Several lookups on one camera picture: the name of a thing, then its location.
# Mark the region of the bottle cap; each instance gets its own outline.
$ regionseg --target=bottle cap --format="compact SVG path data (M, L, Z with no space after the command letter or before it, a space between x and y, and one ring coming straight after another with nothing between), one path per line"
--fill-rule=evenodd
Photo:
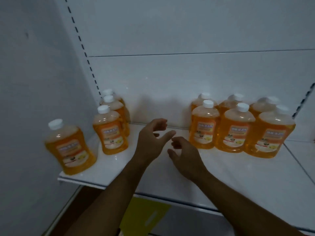
M112 96L112 95L104 96L103 100L104 100L105 103L111 103L111 102L115 101L114 96Z
M213 108L213 102L211 100L204 100L202 106L205 108Z
M108 105L102 105L97 108L99 114L109 113L111 110Z
M236 109L240 112L246 113L249 109L249 105L246 103L238 103Z
M277 97L270 96L266 98L266 102L270 104L278 104L280 103L280 100Z
M105 89L102 91L102 95L107 96L107 95L113 95L113 90L112 89Z
M240 93L235 93L233 94L233 99L236 101L242 101L244 98L244 95L240 94Z
M202 98L202 99L210 99L210 94L209 93L202 93L200 95L200 98Z
M276 112L279 114L288 114L289 109L284 105L277 105Z
M48 126L51 130L60 129L63 127L62 119L58 118L58 119L52 120L51 122L48 123Z

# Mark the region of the white shelf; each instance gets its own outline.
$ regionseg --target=white shelf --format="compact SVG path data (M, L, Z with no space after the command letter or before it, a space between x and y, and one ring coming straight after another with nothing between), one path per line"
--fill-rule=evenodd
M58 180L105 188L132 158L142 128L143 125L130 125L127 150L108 156L99 146L98 159L92 167L73 176L61 172ZM187 130L175 130L177 136L188 137ZM98 142L97 136L90 141L94 148ZM216 207L200 189L174 167L166 152L170 147L167 143L147 168L136 194L215 213ZM272 159L255 158L246 153L230 154L216 148L199 152L207 169L227 185L289 224L315 230L315 186L285 146Z
M289 148L315 184L315 143L287 140L285 145Z

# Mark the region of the gray wall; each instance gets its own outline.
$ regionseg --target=gray wall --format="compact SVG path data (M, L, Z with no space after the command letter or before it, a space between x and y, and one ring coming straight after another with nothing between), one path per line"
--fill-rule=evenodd
M88 139L96 105L52 0L0 0L0 16L0 232L41 235L77 188L57 182L47 123Z

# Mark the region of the person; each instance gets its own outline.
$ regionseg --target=person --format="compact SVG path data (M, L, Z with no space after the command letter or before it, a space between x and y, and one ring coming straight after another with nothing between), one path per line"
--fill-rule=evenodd
M176 131L160 138L155 131L164 131L166 119L154 119L139 133L135 154L121 173L69 228L67 236L116 236L129 202L150 163L164 145L171 140L174 150L168 154L179 172L195 183L234 227L238 235L303 235L277 216L215 178L205 167L198 150L183 137L174 137Z

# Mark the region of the hand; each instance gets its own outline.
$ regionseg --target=hand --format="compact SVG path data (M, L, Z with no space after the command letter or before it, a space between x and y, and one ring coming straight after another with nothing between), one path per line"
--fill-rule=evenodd
M154 131L164 131L167 127L167 120L163 118L153 119L139 133L137 148L133 159L139 163L144 163L148 166L156 159L164 147L164 145L176 134L172 130L164 134L161 138L157 138L160 134L153 133Z
M182 149L181 155L179 157L172 149L168 149L167 152L175 167L183 176L195 182L202 177L204 173L208 173L197 148L183 137L172 138L172 141L174 149Z

